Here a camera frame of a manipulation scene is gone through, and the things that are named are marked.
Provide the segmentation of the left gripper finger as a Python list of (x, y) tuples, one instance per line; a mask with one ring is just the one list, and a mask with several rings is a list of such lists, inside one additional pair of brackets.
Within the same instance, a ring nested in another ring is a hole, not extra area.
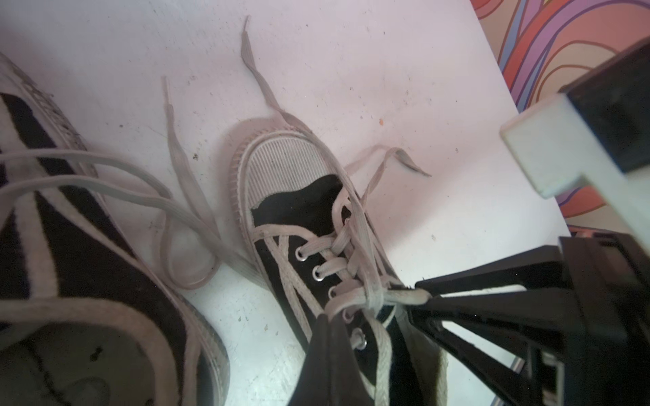
[(355, 355), (341, 316), (318, 316), (289, 404), (355, 404)]

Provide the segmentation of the sneaker white shoelace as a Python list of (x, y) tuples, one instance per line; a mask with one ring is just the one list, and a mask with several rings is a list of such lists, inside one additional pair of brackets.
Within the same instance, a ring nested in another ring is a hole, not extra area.
[(377, 314), (385, 305), (396, 306), (404, 304), (405, 306), (420, 306), (421, 304), (426, 304), (432, 297), (426, 291), (422, 289), (391, 290), (388, 288), (388, 283), (380, 277), (377, 270), (377, 262), (375, 261), (375, 248), (371, 236), (372, 228), (368, 223), (367, 213), (365, 211), (366, 199), (358, 197), (347, 172), (340, 165), (333, 152), (313, 134), (305, 123), (293, 114), (285, 111), (279, 105), (271, 87), (257, 69), (248, 34), (250, 20), (250, 16), (245, 17), (241, 34), (240, 55), (245, 66), (256, 79), (266, 103), (277, 111), (289, 126), (297, 129), (315, 146), (320, 148), (324, 157), (328, 159), (328, 164), (340, 176), (343, 189), (348, 192), (350, 198), (351, 217), (346, 227), (358, 257), (357, 263), (362, 276), (362, 285), (331, 299), (325, 307), (325, 312), (329, 317), (334, 317), (352, 306), (359, 306), (362, 309), (367, 309)]

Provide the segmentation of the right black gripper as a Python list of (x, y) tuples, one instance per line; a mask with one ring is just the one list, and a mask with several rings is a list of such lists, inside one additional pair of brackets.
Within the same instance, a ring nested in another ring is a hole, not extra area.
[[(411, 323), (507, 405), (649, 402), (649, 42), (641, 40), (501, 129), (540, 196), (594, 188), (627, 233), (568, 238), (416, 283)], [(521, 285), (570, 291), (440, 296)], [(525, 360), (512, 370), (445, 327), (455, 323)]]

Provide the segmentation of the black white sneaker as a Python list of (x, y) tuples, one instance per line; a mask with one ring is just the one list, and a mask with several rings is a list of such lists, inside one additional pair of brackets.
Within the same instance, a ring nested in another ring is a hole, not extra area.
[(356, 247), (355, 189), (313, 138), (295, 129), (250, 136), (233, 156), (230, 189), (254, 264), (301, 346), (318, 316), (336, 314), (374, 404), (446, 404), (445, 357), (406, 314), (430, 294), (399, 280), (375, 233), (371, 251)]
[(222, 405), (230, 360), (210, 323), (133, 252), (97, 166), (49, 95), (1, 60), (1, 402)]

